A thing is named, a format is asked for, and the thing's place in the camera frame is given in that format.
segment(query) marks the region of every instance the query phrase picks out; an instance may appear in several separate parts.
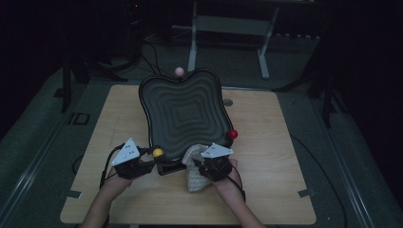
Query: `wooden board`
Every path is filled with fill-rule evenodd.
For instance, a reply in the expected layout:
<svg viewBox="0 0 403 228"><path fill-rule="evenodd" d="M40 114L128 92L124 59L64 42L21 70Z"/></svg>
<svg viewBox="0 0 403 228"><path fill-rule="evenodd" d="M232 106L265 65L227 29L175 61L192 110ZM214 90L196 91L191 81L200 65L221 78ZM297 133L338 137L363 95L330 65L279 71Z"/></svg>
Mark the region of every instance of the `wooden board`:
<svg viewBox="0 0 403 228"><path fill-rule="evenodd" d="M296 153L276 94L223 89L231 99L226 111L238 130L231 156L239 161L247 204L264 224L313 224L316 215L306 189ZM133 138L148 146L147 122L136 85L115 85L105 106L71 190L79 199L67 198L61 214L65 223L81 223L98 192L109 152ZM126 224L238 224L212 186L189 193L185 171L151 174L133 182L112 204L111 223Z"/></svg>

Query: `dark background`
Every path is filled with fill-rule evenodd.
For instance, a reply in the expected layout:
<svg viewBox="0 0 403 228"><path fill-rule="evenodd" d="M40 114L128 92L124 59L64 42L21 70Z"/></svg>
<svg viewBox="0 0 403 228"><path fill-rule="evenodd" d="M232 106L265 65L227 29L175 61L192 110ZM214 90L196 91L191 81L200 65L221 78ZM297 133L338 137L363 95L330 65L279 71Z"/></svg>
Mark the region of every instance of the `dark background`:
<svg viewBox="0 0 403 228"><path fill-rule="evenodd" d="M144 20L169 37L171 25L190 26L191 2L149 1ZM392 0L345 2L319 1L321 4L309 7L286 4L275 33L321 36L322 49L315 53L320 60L317 64L334 74L336 89L402 207L403 6ZM105 28L110 15L97 21L97 11L90 1L0 4L1 139L48 76L62 66L66 53L75 48L107 49L106 40L88 35L107 38L110 31Z"/></svg>

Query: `hand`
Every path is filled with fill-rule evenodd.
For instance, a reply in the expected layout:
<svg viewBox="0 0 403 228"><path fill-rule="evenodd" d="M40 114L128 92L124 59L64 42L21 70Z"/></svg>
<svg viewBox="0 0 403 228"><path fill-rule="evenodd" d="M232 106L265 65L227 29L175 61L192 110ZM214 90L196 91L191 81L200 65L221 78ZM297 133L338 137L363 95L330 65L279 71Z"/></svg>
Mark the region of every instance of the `hand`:
<svg viewBox="0 0 403 228"><path fill-rule="evenodd" d="M230 159L229 161L231 162L232 166L235 168L238 167L237 160ZM232 171L228 177L234 180L238 186L241 186L240 174L235 170L234 167L232 168ZM219 196L226 204L229 204L232 201L243 201L242 193L240 192L239 188L229 179L225 178L223 180L213 182L213 185L219 193Z"/></svg>

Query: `floor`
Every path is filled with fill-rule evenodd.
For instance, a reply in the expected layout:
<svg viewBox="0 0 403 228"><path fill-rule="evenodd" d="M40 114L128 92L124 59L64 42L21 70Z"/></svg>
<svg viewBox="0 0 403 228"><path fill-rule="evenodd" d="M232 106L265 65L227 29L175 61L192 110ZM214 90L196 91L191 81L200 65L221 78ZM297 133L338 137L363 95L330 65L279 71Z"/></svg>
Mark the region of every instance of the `floor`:
<svg viewBox="0 0 403 228"><path fill-rule="evenodd" d="M164 74L173 74L176 67L187 66L189 46L181 45L182 40L166 43L158 36L150 36L147 42L150 45L144 45L143 54L154 69L158 66ZM252 48L201 44L196 66L215 71L223 86L270 91L298 78L317 42L274 37L266 53L269 80L260 78L257 53ZM124 83L128 85L137 85L153 74L144 59L136 67L117 73L128 79ZM72 103L66 113L61 113L61 98L53 94L62 85L62 71L48 78L0 142L0 227L75 227L75 224L62 223L60 212L79 158L86 151L107 93L115 84L118 83L96 72L92 72L87 85L73 81ZM309 83L279 93L278 99L306 184L317 192L312 196L317 222L310 226L270 224L268 227L398 227L403 224L402 212L348 110L333 102L332 127L327 128L320 118L322 99L309 99L308 87ZM76 113L89 114L88 124L71 123L69 119Z"/></svg>

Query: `wavy tray surface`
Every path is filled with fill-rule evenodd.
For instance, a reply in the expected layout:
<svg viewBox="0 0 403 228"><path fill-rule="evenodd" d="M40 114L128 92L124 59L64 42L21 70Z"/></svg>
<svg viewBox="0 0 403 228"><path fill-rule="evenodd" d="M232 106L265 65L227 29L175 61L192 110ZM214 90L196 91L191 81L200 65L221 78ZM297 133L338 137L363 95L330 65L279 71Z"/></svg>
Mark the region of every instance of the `wavy tray surface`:
<svg viewBox="0 0 403 228"><path fill-rule="evenodd" d="M152 77L140 85L150 145L159 145L166 164L181 162L194 144L231 146L233 127L222 103L220 80L201 69L181 81Z"/></svg>

